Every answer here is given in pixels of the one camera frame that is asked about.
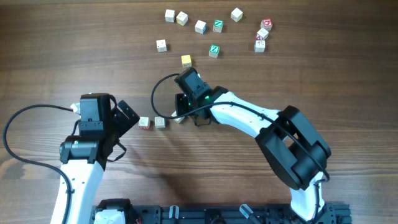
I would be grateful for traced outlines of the white block red drawing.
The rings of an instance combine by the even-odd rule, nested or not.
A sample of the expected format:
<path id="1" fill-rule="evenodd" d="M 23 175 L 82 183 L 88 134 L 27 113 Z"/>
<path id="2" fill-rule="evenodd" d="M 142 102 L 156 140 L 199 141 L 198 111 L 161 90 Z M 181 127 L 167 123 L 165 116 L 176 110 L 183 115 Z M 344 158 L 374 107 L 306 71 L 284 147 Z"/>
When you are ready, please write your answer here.
<path id="1" fill-rule="evenodd" d="M 173 117 L 174 117 L 174 116 L 177 116 L 177 112 L 174 111 L 174 112 L 172 113 L 172 116 L 173 116 Z M 175 118 L 174 121 L 175 121 L 176 123 L 181 123 L 184 119 L 185 119 L 184 117 Z"/>

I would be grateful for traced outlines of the white block red letter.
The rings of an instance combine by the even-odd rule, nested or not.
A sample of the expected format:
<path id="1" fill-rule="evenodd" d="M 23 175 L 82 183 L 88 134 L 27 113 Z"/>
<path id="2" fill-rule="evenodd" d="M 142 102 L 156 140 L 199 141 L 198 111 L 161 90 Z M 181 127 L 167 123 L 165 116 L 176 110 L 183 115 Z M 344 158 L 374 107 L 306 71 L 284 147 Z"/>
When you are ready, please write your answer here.
<path id="1" fill-rule="evenodd" d="M 149 117 L 141 116 L 138 125 L 141 129 L 150 129 Z"/>

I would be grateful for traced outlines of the white block faint drawing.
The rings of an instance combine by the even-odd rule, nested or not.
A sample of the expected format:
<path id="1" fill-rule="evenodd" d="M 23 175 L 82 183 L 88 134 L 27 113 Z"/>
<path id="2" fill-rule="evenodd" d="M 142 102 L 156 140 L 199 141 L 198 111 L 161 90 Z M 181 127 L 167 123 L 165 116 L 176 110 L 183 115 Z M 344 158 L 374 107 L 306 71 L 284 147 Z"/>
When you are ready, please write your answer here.
<path id="1" fill-rule="evenodd" d="M 166 120 L 163 117 L 157 116 L 155 117 L 154 124 L 156 128 L 165 128 Z"/>

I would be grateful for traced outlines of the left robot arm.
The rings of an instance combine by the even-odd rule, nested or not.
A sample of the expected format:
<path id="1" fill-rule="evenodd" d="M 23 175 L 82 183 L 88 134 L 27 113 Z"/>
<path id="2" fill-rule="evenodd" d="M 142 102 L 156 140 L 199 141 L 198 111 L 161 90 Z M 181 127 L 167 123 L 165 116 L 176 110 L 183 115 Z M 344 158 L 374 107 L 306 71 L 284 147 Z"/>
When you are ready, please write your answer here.
<path id="1" fill-rule="evenodd" d="M 140 117 L 109 93 L 82 95 L 72 110 L 80 114 L 73 132 L 60 145 L 59 191 L 52 223 L 89 223 L 96 191 L 114 146 Z"/>

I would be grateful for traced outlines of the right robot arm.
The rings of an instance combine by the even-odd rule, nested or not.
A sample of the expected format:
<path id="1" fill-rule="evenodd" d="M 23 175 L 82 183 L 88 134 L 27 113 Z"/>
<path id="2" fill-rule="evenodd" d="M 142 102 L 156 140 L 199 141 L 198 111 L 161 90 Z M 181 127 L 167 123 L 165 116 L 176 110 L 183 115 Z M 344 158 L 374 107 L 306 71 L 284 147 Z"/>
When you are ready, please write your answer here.
<path id="1" fill-rule="evenodd" d="M 299 109 L 248 103 L 226 88 L 211 88 L 192 67 L 175 82 L 182 90 L 175 99 L 177 115 L 201 117 L 252 136 L 275 175 L 290 188 L 292 210 L 306 222 L 320 218 L 320 187 L 330 179 L 326 161 L 331 149 Z"/>

